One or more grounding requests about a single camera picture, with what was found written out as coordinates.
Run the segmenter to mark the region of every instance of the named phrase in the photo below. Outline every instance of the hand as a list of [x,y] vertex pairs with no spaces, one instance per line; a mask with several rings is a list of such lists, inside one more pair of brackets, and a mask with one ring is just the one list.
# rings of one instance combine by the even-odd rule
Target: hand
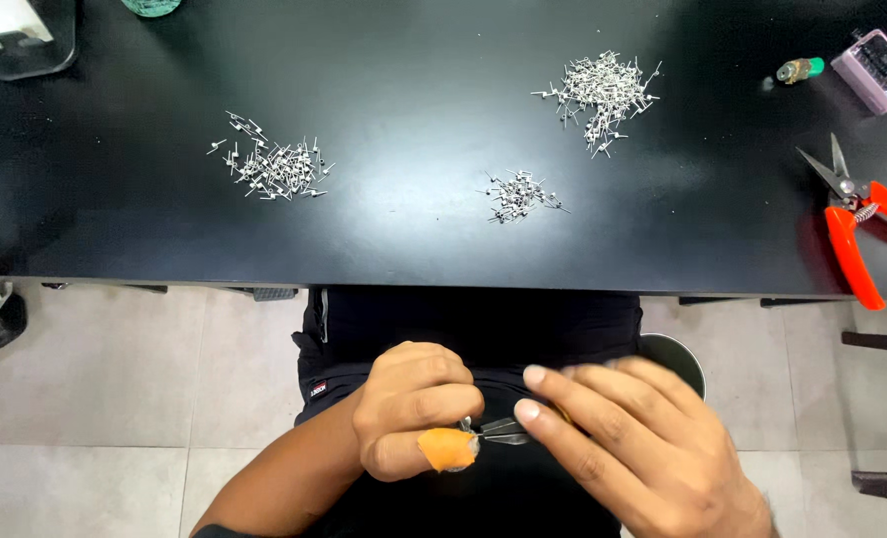
[[360,462],[378,481],[430,470],[416,439],[428,428],[480,416],[484,396],[456,353],[437,344],[404,342],[374,361],[354,412]]
[[592,439],[533,400],[516,416],[636,538],[768,538],[770,514],[716,414],[675,373],[640,358],[523,381]]

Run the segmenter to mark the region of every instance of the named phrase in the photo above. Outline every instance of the orange finger tape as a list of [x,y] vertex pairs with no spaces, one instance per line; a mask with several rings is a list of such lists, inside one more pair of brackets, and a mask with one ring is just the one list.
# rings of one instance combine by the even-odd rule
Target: orange finger tape
[[480,452],[476,435],[453,428],[427,430],[416,439],[416,444],[437,471],[469,467]]

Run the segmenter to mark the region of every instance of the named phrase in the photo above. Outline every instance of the black table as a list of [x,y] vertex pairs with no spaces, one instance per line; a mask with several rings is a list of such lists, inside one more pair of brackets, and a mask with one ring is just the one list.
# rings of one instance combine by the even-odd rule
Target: black table
[[[887,31],[887,0],[187,0],[81,7],[66,72],[0,82],[0,277],[393,284],[841,298],[826,188],[794,151],[887,185],[887,116],[786,60]],[[529,93],[569,59],[638,55],[661,97],[590,159]],[[318,137],[328,194],[244,198],[224,110]],[[484,170],[533,170],[572,214],[490,224]],[[887,298],[887,224],[859,232]]]

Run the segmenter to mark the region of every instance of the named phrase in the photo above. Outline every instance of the fingernail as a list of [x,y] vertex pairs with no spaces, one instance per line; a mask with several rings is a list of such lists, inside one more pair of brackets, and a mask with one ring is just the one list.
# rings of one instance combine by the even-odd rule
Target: fingernail
[[534,418],[540,415],[540,406],[536,405],[536,402],[533,400],[521,399],[516,402],[513,414],[516,414],[516,419],[521,424],[526,424],[527,422],[532,422]]
[[531,389],[539,385],[546,376],[546,369],[542,366],[529,365],[522,371],[522,382]]

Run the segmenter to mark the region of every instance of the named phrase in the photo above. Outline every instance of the green bottle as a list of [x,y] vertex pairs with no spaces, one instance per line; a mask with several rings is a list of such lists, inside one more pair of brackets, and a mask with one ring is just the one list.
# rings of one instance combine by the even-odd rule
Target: green bottle
[[128,9],[143,17],[166,15],[181,3],[181,0],[121,0]]

